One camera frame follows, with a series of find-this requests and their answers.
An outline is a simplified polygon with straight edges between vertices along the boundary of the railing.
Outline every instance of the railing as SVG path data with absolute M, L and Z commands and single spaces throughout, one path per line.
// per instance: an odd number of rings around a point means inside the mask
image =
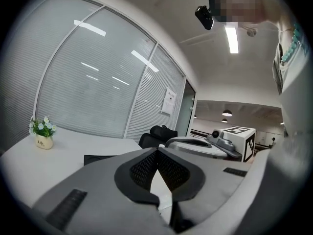
M 190 136 L 196 139 L 204 140 L 207 136 L 210 136 L 210 133 L 203 132 L 203 131 L 197 131 L 194 129 L 191 129 Z

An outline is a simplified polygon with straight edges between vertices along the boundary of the white flower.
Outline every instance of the white flower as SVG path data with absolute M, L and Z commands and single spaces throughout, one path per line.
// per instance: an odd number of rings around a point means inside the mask
M 49 123 L 49 118 L 48 118 L 48 117 L 45 117 L 45 118 L 44 118 L 44 121 L 45 121 L 45 123 Z
M 52 124 L 51 123 L 45 123 L 45 126 L 48 127 L 48 129 L 52 128 Z

